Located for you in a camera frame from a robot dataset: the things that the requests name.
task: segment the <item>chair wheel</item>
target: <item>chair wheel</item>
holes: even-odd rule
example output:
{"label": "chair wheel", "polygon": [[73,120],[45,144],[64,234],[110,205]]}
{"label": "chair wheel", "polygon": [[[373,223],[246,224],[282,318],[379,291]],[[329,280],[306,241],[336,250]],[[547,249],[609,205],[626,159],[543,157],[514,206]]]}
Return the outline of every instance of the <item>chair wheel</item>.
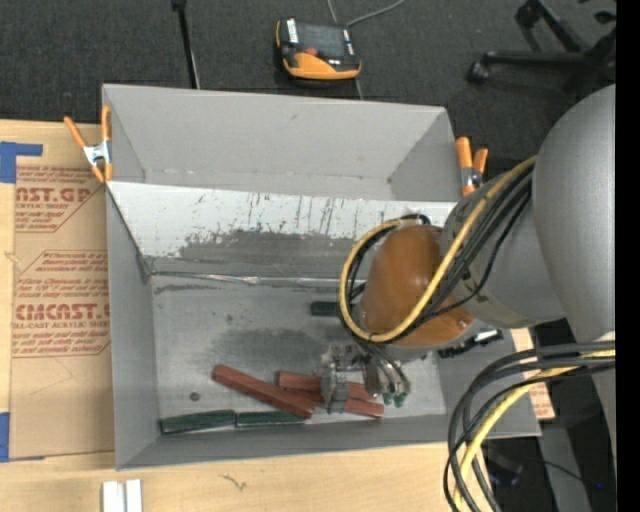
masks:
{"label": "chair wheel", "polygon": [[489,78],[490,74],[489,66],[482,60],[477,60],[471,64],[469,71],[467,71],[467,81],[473,84],[482,84]]}
{"label": "chair wheel", "polygon": [[516,11],[516,22],[523,28],[531,28],[540,19],[540,13],[529,7],[528,4],[520,6]]}

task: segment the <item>wooden block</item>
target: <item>wooden block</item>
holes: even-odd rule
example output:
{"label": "wooden block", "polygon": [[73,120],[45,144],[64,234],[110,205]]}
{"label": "wooden block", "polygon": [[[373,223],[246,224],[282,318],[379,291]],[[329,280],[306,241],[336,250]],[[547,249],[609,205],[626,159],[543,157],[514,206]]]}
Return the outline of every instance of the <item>wooden block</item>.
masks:
{"label": "wooden block", "polygon": [[217,365],[213,380],[301,418],[311,418],[313,414],[315,404],[308,398],[255,379],[229,366]]}

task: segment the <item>cardboard sheet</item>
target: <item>cardboard sheet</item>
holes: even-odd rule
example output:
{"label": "cardboard sheet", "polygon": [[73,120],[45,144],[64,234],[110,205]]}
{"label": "cardboard sheet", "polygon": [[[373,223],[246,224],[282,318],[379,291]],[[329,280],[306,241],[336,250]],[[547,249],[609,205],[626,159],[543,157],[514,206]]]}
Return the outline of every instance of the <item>cardboard sheet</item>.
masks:
{"label": "cardboard sheet", "polygon": [[62,122],[1,121],[0,141],[42,145],[17,157],[9,455],[111,450],[105,189]]}

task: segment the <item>wire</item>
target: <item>wire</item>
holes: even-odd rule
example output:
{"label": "wire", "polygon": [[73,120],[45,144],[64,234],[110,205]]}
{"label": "wire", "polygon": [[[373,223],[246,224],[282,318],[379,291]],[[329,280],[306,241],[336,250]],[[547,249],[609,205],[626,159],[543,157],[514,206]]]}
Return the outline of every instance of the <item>wire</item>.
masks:
{"label": "wire", "polygon": [[427,289],[425,290],[422,297],[420,297],[417,304],[411,310],[409,315],[400,324],[398,324],[395,328],[391,329],[390,331],[382,334],[368,333],[367,331],[360,328],[355,323],[355,321],[351,316],[351,311],[350,311],[349,302],[348,302],[348,295],[346,294],[346,286],[349,280],[349,275],[350,275],[354,260],[356,259],[356,256],[358,255],[360,249],[366,243],[368,243],[369,238],[379,234],[384,229],[388,231],[389,227],[391,228],[397,227],[397,225],[400,225],[400,224],[397,224],[394,226],[388,226],[387,223],[385,223],[381,226],[378,226],[378,228],[374,228],[369,233],[367,233],[351,250],[351,253],[347,257],[347,260],[342,269],[342,273],[340,275],[340,287],[339,287],[340,309],[339,311],[342,319],[344,320],[346,326],[351,330],[351,332],[356,336],[358,336],[359,338],[362,338],[364,340],[371,341],[374,343],[387,342],[402,336],[403,333],[411,326],[411,324],[413,324],[416,321],[416,319],[420,316],[420,314],[423,312],[423,310],[431,300],[431,297],[433,296],[434,292],[436,291],[437,287],[439,286],[440,282],[445,276],[445,272],[452,265],[452,262],[456,256],[456,253],[458,252],[458,249],[460,248],[465,238],[469,234],[469,231],[471,230],[473,225],[476,223],[476,221],[480,217],[480,214],[489,204],[489,201],[495,196],[495,194],[497,194],[503,188],[505,188],[511,180],[513,180],[520,174],[523,174],[525,171],[527,171],[533,165],[534,162],[535,162],[535,157],[531,157],[528,160],[525,160],[521,164],[514,167],[511,171],[505,173],[488,190],[488,192],[484,195],[484,197],[482,197],[478,201],[478,203],[475,205],[475,207],[473,208],[469,216],[466,218],[465,222],[460,227],[460,231],[458,232],[453,243],[447,250],[447,253],[442,259],[442,262],[438,266],[438,269],[436,270],[432,280],[429,282]]}
{"label": "wire", "polygon": [[338,23],[338,16],[336,14],[336,10],[333,8],[333,2],[331,0],[327,0],[327,5],[329,6],[329,10],[331,11],[333,22]]}
{"label": "wire", "polygon": [[[547,363],[547,365],[549,366],[548,369],[545,369],[543,371],[541,371],[539,374],[537,374],[536,376],[527,379],[527,381],[525,382],[529,382],[532,380],[536,380],[539,378],[545,378],[545,377],[555,377],[558,375],[561,375],[563,373],[567,373],[573,370],[576,370],[579,368],[579,366],[577,366],[578,364],[582,364],[582,365],[590,365],[592,363],[598,363],[600,364],[598,361],[589,361],[588,358],[606,358],[606,359],[610,359],[611,356],[614,356],[613,362],[615,363],[615,350],[613,351],[599,351],[596,352],[594,354],[590,354],[590,355],[586,355],[583,356],[580,360],[576,360],[576,359],[569,359],[569,360],[562,360],[562,359],[558,359],[555,361],[543,361],[542,363]],[[565,366],[565,367],[560,367],[560,368],[554,368],[552,367],[553,364],[563,364],[563,365],[572,365],[574,363],[576,363],[575,366]],[[494,408],[493,410],[487,415],[487,417],[484,419],[484,421],[482,422],[482,424],[480,425],[480,427],[478,428],[478,430],[476,431],[473,440],[471,441],[471,443],[467,446],[467,449],[465,450],[464,456],[462,458],[462,462],[460,463],[460,477],[462,482],[464,482],[464,480],[467,477],[467,474],[469,472],[469,468],[471,466],[472,461],[475,459],[475,456],[482,444],[482,442],[484,441],[484,439],[486,438],[486,436],[488,435],[489,431],[493,428],[493,426],[495,425],[495,423],[504,415],[504,413],[515,403],[517,402],[523,395],[525,395],[533,386],[535,385],[534,383],[529,383],[523,386],[519,386],[515,389],[513,389],[512,391],[510,391],[505,398],[503,398]],[[460,482],[458,482],[458,486],[456,487],[455,491],[454,491],[454,502],[456,503],[457,506],[460,506],[461,501],[462,501],[462,493],[460,491]]]}
{"label": "wire", "polygon": [[[449,472],[449,468],[451,468],[456,481],[457,481],[457,485],[458,485],[458,489],[460,490],[460,493],[462,494],[462,497],[465,499],[465,501],[467,502],[467,504],[469,505],[469,507],[471,508],[471,510],[473,510],[474,512],[479,511],[480,509],[478,508],[478,506],[476,505],[475,501],[473,500],[473,497],[471,496],[468,487],[466,486],[464,480],[461,478],[461,474],[460,474],[460,469],[459,469],[459,464],[457,461],[457,452],[460,449],[460,447],[463,445],[463,443],[465,442],[465,440],[470,436],[470,433],[476,428],[476,425],[479,423],[480,419],[487,413],[488,409],[498,400],[500,400],[501,397],[513,392],[516,389],[522,388],[522,387],[530,387],[532,385],[536,385],[538,383],[543,383],[543,382],[549,382],[551,380],[561,380],[561,379],[566,379],[566,378],[570,378],[570,377],[574,377],[574,376],[579,376],[579,375],[591,375],[591,374],[595,374],[595,373],[599,373],[602,371],[606,371],[609,370],[611,368],[613,368],[615,366],[615,362],[611,363],[604,363],[604,364],[600,364],[596,367],[589,367],[589,368],[580,368],[578,370],[575,370],[571,373],[565,373],[565,374],[561,374],[561,375],[557,375],[557,376],[546,376],[546,377],[540,377],[539,375],[536,375],[526,381],[523,382],[519,382],[517,384],[514,384],[512,386],[507,387],[506,389],[496,393],[489,401],[487,401],[483,407],[478,411],[478,413],[476,413],[474,419],[471,421],[471,424],[465,428],[465,430],[463,431],[462,435],[460,436],[460,438],[456,441],[455,440],[455,428],[452,429],[452,427],[454,426],[455,423],[453,420],[460,416],[460,408],[461,405],[463,404],[463,401],[465,400],[465,398],[468,399],[469,397],[469,393],[470,390],[467,391],[467,393],[465,393],[465,395],[463,396],[463,398],[461,399],[460,403],[458,404],[458,406],[456,406],[456,409],[454,410],[454,413],[452,415],[452,422],[450,424],[450,428],[449,428],[449,458],[447,460],[446,466],[445,466],[445,470],[444,470],[444,476],[443,476],[443,490],[445,493],[445,497],[447,499],[447,502],[449,503],[449,505],[451,506],[451,508],[455,511],[460,510],[460,503],[456,503],[456,501],[454,501],[451,492],[449,490],[449,476],[448,476],[448,472]],[[482,481],[484,479],[484,476],[480,473],[479,475],[479,480]],[[484,489],[488,489],[488,486],[485,485],[481,486]],[[499,510],[499,507],[494,508],[492,506],[492,508],[494,510]]]}
{"label": "wire", "polygon": [[[414,328],[417,328],[420,325],[428,322],[429,320],[433,320],[434,318],[436,318],[438,316],[444,315],[445,313],[448,313],[449,311],[452,311],[452,310],[454,310],[456,308],[459,308],[460,306],[463,306],[468,301],[473,299],[476,295],[478,295],[478,293],[480,293],[480,291],[482,290],[484,285],[489,280],[489,275],[491,274],[491,270],[493,269],[493,265],[495,263],[496,258],[498,257],[498,252],[500,251],[500,248],[502,247],[502,244],[504,243],[504,241],[506,240],[507,236],[511,232],[511,229],[515,225],[516,221],[518,220],[518,218],[520,217],[520,215],[522,214],[522,212],[526,208],[526,206],[529,203],[530,199],[531,199],[531,191],[529,190],[529,192],[525,195],[524,200],[518,206],[518,209],[514,212],[514,214],[512,215],[511,219],[509,220],[507,226],[505,227],[505,229],[503,230],[502,234],[498,238],[498,240],[497,240],[497,242],[496,242],[496,244],[495,244],[495,246],[494,246],[494,248],[493,248],[493,250],[491,252],[491,255],[489,256],[489,261],[488,261],[487,266],[485,268],[485,271],[484,271],[484,273],[482,275],[482,278],[480,279],[480,282],[476,286],[475,290],[471,294],[469,294],[467,297],[465,297],[464,299],[459,300],[458,302],[456,302],[454,304],[451,304],[451,305],[449,305],[447,307],[438,309],[438,310],[430,312],[430,313],[425,311],[424,316],[422,318],[420,318],[419,321],[416,322]],[[458,283],[458,281],[459,281],[459,279],[456,279],[454,277],[447,279],[447,284],[448,284],[447,290],[444,290],[444,293],[440,294],[441,297],[442,297],[442,300],[444,300],[444,298],[449,295],[449,293],[451,292],[453,287]],[[437,308],[440,305],[440,303],[442,302],[442,300],[440,300],[438,302],[434,301],[430,309],[433,310],[433,309]]]}
{"label": "wire", "polygon": [[[386,12],[389,12],[393,9],[395,9],[396,7],[400,7],[401,4],[403,4],[406,0],[399,0],[398,2],[385,7],[383,9],[380,9],[378,11],[369,13],[369,14],[365,14],[364,16],[360,16],[359,18],[353,19],[349,22],[346,23],[346,26],[351,28],[353,25],[360,23],[362,21],[368,20],[370,18],[373,18],[375,16],[379,16],[380,14],[384,14]],[[335,7],[333,6],[333,2],[331,0],[327,0],[327,6],[329,7],[329,11],[331,12],[331,18],[333,18],[333,22],[334,23],[338,23],[338,15],[336,13]],[[362,85],[360,84],[360,79],[359,78],[355,78],[354,79],[354,83],[356,84],[356,91],[358,92],[358,98],[360,98],[360,101],[364,101],[364,93],[362,92]]]}
{"label": "wire", "polygon": [[369,14],[365,14],[364,16],[360,16],[359,18],[355,18],[349,22],[347,22],[347,27],[353,27],[354,25],[361,23],[365,20],[371,19],[371,18],[375,18],[376,16],[380,16],[381,14],[387,13],[389,11],[392,11],[393,9],[396,9],[397,7],[400,7],[406,0],[398,0],[397,2],[395,2],[394,4],[391,4],[387,7],[384,7],[378,11],[374,11],[371,12]]}
{"label": "wire", "polygon": [[[601,352],[602,350],[611,350],[615,348],[615,342],[588,342],[588,343],[568,343],[568,344],[562,344],[562,345],[555,345],[555,346],[551,346],[551,347],[538,347],[537,349],[530,349],[530,350],[526,350],[526,351],[522,351],[522,352],[517,352],[514,354],[509,354],[507,356],[504,356],[500,359],[498,359],[497,361],[494,361],[493,363],[491,363],[489,366],[487,366],[475,379],[474,381],[471,383],[471,385],[469,386],[469,388],[467,389],[467,391],[463,394],[463,396],[461,397],[460,401],[458,402],[458,404],[456,405],[452,416],[451,416],[451,422],[449,425],[449,434],[448,434],[448,444],[449,444],[449,450],[451,453],[456,453],[459,446],[462,444],[462,442],[464,441],[464,439],[468,436],[468,433],[475,427],[475,424],[477,423],[479,417],[481,417],[487,410],[488,406],[491,405],[491,401],[489,401],[487,404],[485,404],[485,406],[483,406],[483,408],[481,408],[481,410],[476,414],[476,418],[474,418],[474,420],[469,421],[469,407],[471,404],[471,401],[473,400],[473,397],[475,394],[477,394],[483,387],[491,384],[494,381],[497,381],[499,379],[502,379],[504,377],[510,376],[510,375],[514,375],[514,374],[519,374],[523,371],[527,371],[529,369],[531,369],[531,363],[520,363],[517,365],[514,365],[513,363],[518,363],[518,361],[525,359],[525,358],[530,358],[532,356],[536,356],[536,355],[540,355],[540,356],[544,356],[544,355],[552,355],[552,356],[558,356],[558,355],[562,355],[562,354],[575,354],[576,352],[595,352],[595,351],[599,351]],[[555,361],[552,362],[554,365],[556,366],[563,366],[566,364],[565,361]],[[594,372],[597,371],[596,369],[586,369],[586,371],[588,372]],[[503,390],[501,393],[497,394],[496,396],[494,396],[494,400],[499,398],[500,396],[502,396],[503,394],[505,394],[506,392],[508,392],[510,389],[514,389],[515,387],[519,386],[519,385],[524,385],[526,384],[526,381],[520,384],[516,384],[515,386],[512,386],[511,388],[507,388],[506,390]],[[456,444],[456,425],[460,419],[460,416],[463,414],[464,412],[464,417],[463,417],[463,428],[464,428],[464,434],[459,442],[459,444],[457,445],[456,448],[454,448],[454,445]],[[452,458],[451,462],[451,469],[454,473],[454,476],[456,476],[456,480],[460,479],[460,472],[459,472],[459,463],[457,458]],[[491,499],[492,497],[492,492],[491,490],[488,488],[487,485],[485,485],[485,481],[484,481],[484,476],[482,475],[482,472],[479,470],[479,466],[478,466],[478,471],[477,471],[477,477],[478,477],[478,481],[481,483],[481,488],[483,490],[483,492],[485,493],[485,496],[487,496],[487,500],[490,502],[490,504],[492,505],[492,508],[494,510],[499,510],[499,506],[497,506],[497,503],[495,502],[495,499]],[[464,482],[462,484],[459,485],[461,491],[463,492],[463,495],[465,495],[465,491],[466,486],[464,485]]]}
{"label": "wire", "polygon": [[356,83],[356,91],[358,91],[358,98],[360,101],[364,101],[364,93],[362,92],[362,86],[360,85],[360,79],[358,77],[354,78],[354,82]]}

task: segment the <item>blue tape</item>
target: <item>blue tape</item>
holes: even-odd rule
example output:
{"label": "blue tape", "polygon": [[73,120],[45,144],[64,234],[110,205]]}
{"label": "blue tape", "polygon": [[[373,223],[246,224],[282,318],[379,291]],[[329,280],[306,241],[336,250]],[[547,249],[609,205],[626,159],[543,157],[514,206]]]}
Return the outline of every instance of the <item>blue tape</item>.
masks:
{"label": "blue tape", "polygon": [[17,156],[42,156],[42,144],[0,142],[0,183],[16,182]]}
{"label": "blue tape", "polygon": [[9,462],[9,413],[0,413],[0,462]]}

